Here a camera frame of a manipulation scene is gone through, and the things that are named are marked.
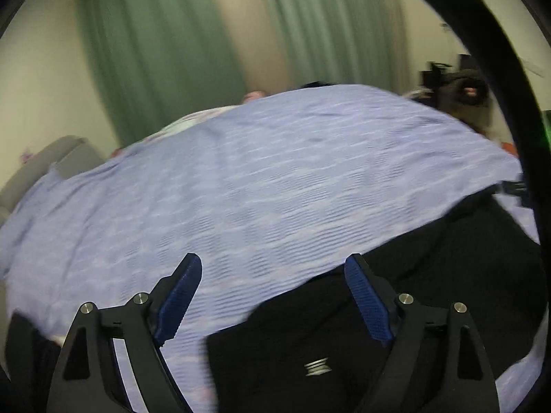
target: blue blanket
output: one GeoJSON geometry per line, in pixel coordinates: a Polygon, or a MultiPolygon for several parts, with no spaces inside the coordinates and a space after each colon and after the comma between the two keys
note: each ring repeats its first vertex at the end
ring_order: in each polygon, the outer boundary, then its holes
{"type": "MultiPolygon", "coordinates": [[[[379,89],[259,99],[69,180],[52,169],[0,230],[8,308],[64,335],[82,303],[125,303],[198,254],[203,280],[162,351],[194,411],[212,411],[208,334],[520,171],[459,121],[379,89]]],[[[535,237],[530,210],[505,204],[535,237]]]]}

